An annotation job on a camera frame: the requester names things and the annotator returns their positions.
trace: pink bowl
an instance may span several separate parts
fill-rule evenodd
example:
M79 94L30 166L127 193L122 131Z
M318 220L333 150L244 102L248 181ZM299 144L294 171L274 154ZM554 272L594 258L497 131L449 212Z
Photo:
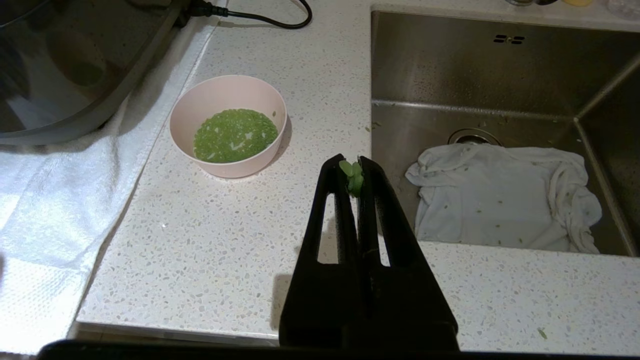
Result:
M276 140L259 154L235 163L196 159L193 154L196 131L205 120L227 109L251 109L265 114L278 129ZM286 124L287 107L278 90L251 76L226 75L203 81L187 91L173 107L169 130L178 149L206 172L233 178L254 174L269 164L280 146Z

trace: black cable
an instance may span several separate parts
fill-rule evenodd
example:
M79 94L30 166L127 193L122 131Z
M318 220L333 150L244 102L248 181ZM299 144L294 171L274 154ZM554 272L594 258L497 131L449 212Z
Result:
M243 17L245 19L254 19L259 21L268 22L272 25L278 26L279 28L284 29L300 29L304 28L311 22L311 18L313 17L313 13L311 12L311 7L307 4L306 0L298 0L302 6L307 9L307 18L299 23L299 24L284 24L283 22L279 22L273 19L270 19L265 16L256 15L253 13L239 13L239 12L230 12L229 9L223 8L220 6L213 6L213 4L205 1L205 0L193 0L189 6L189 15L190 16L222 16L222 17Z

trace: dish towel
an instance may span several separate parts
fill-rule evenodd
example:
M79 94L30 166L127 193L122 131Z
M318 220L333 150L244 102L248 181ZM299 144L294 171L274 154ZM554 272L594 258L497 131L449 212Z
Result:
M420 186L418 240L598 254L602 209L578 154L457 143L424 151L406 178Z
M178 31L102 129L0 147L0 352L36 354L66 338L98 250L217 22L194 18Z

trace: sink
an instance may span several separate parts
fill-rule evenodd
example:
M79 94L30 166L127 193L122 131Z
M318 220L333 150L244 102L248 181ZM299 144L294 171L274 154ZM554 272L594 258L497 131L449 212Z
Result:
M640 33L373 12L371 51L372 158L412 226L425 149L554 147L585 159L600 252L638 255Z

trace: white speckled countertop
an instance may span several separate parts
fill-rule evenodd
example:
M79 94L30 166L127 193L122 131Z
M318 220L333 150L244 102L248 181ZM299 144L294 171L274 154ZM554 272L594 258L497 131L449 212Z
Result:
M215 179L187 161L163 130L78 321L277 339L321 164L339 152L349 159L371 153L364 127L371 121L372 9L640 31L598 0L588 8L517 8L504 0L309 2L313 23L297 31L226 19L189 81L247 74L279 89L292 126L277 161L246 179ZM229 8L289 22L304 16L287 0L231 0ZM463 350L640 354L640 259L421 247L458 320Z

